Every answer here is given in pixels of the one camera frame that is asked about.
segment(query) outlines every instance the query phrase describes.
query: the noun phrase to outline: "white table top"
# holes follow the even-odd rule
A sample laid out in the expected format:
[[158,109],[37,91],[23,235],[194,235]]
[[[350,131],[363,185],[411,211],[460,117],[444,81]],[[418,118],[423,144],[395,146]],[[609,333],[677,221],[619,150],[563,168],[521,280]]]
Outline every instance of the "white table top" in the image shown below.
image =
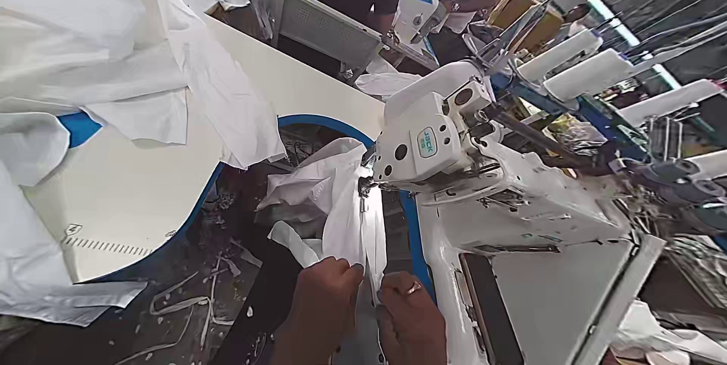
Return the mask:
[[[371,139],[384,104],[210,17],[204,20],[278,116],[322,115]],[[149,255],[179,230],[225,151],[187,93],[186,145],[130,141],[102,128],[35,187],[24,188],[59,240],[75,281],[113,273]],[[81,225],[67,235],[71,225]]]

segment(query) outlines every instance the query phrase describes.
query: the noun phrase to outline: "gold ring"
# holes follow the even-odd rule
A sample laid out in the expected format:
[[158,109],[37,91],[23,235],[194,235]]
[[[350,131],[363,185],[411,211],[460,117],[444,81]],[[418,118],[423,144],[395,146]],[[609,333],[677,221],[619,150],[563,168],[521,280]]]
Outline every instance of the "gold ring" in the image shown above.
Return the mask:
[[412,295],[414,292],[420,289],[422,289],[422,284],[419,281],[414,280],[412,287],[406,290],[406,295]]

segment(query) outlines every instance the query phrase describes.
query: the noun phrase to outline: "hand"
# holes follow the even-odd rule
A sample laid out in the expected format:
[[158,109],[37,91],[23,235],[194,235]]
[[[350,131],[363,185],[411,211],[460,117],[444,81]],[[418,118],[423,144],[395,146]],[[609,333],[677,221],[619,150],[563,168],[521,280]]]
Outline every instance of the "hand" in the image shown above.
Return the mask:
[[452,6],[454,6],[454,0],[440,0],[439,3],[447,9],[447,13],[452,12]]
[[273,354],[274,364],[328,363],[355,326],[364,268],[328,257],[300,272],[293,304]]
[[419,279],[405,272],[384,276],[384,305],[377,307],[381,348],[391,365],[445,365],[444,317],[425,289],[409,294],[415,282]]

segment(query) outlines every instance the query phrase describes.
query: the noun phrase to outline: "sewing machine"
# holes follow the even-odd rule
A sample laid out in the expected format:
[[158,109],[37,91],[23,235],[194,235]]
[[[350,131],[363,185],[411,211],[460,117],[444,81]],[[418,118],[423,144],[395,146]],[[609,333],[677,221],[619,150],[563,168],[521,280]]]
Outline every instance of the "sewing machine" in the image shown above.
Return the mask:
[[[587,38],[544,54],[537,70],[515,65],[517,40],[547,3],[488,45],[465,39],[475,59],[442,67],[384,108],[374,181],[414,193],[427,267],[417,275],[431,277],[451,363],[598,363],[665,244],[621,198],[671,208],[697,230],[724,223],[725,191],[697,179],[695,164],[617,158],[599,165],[500,107],[498,93],[507,89],[551,114],[575,113],[622,157],[650,161],[638,125],[590,97],[649,66],[606,50],[542,80]],[[507,130],[555,155],[511,149],[502,143]]]
[[575,179],[504,146],[476,65],[438,72],[450,76],[387,102],[374,181],[416,193],[450,361],[596,363],[664,241],[634,240],[611,178]]

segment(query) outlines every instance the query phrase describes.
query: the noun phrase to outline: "cardboard box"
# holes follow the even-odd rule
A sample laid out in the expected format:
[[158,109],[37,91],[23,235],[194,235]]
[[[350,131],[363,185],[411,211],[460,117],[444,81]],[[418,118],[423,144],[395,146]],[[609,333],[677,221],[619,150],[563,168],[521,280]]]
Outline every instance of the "cardboard box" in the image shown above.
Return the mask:
[[[537,3],[536,0],[500,0],[490,14],[488,23],[504,30]],[[558,34],[562,25],[563,19],[559,13],[554,8],[548,8],[545,17],[525,37],[518,50],[527,48],[531,53],[537,54],[543,45]]]

